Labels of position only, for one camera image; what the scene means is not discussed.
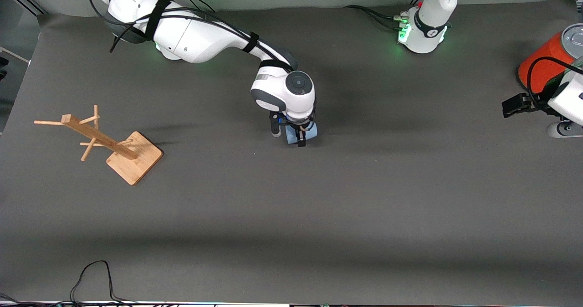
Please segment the gray floor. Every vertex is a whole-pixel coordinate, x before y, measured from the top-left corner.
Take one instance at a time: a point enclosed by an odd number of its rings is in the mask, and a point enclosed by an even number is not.
[[[2,291],[63,299],[106,259],[116,293],[139,300],[583,305],[581,140],[500,106],[521,91],[516,66],[577,22],[574,0],[462,5],[425,56],[358,10],[220,15],[294,52],[319,137],[271,137],[253,56],[110,54],[99,19],[45,18],[0,141]],[[108,151],[81,163],[80,135],[33,125],[94,103],[103,131],[164,150],[137,186]],[[106,299],[106,284],[96,268],[78,297]]]
[[[0,0],[0,46],[30,60],[35,51],[38,33],[40,27],[33,14],[13,0]],[[8,66],[4,67],[8,75],[0,81],[0,132],[2,132],[28,65],[6,53],[0,53],[0,56],[10,61]]]

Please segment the wooden stand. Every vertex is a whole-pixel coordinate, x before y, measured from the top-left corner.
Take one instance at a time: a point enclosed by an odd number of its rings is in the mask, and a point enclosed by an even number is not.
[[[64,114],[60,122],[35,120],[35,124],[67,126],[91,141],[81,142],[87,148],[81,157],[85,161],[93,147],[106,147],[113,151],[107,159],[107,164],[115,170],[130,185],[135,185],[162,157],[162,151],[152,144],[142,134],[133,132],[125,141],[117,142],[99,131],[99,112],[97,105],[93,109],[93,117],[83,120],[72,114]]]

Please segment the floor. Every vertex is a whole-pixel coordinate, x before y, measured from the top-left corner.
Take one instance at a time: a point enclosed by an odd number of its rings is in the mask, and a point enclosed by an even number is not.
[[[0,46],[30,60],[39,33],[40,28],[34,15],[14,0],[0,0]],[[8,74],[0,81],[0,132],[2,132],[28,65],[6,53],[1,53],[0,56],[10,61],[4,67]]]

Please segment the orange container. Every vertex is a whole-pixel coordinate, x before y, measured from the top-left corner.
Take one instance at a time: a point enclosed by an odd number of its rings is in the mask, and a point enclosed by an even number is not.
[[[583,56],[583,23],[570,25],[564,31],[556,33],[518,67],[518,78],[524,87],[527,87],[528,70],[531,64],[541,56],[552,56],[569,64]],[[565,71],[563,66],[552,61],[538,62],[532,71],[532,92],[541,93],[546,83],[563,71]]]

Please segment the cable connector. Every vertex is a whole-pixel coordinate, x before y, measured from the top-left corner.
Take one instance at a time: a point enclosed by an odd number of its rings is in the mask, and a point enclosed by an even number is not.
[[[409,17],[404,15],[394,15],[393,21],[401,23],[409,23]]]

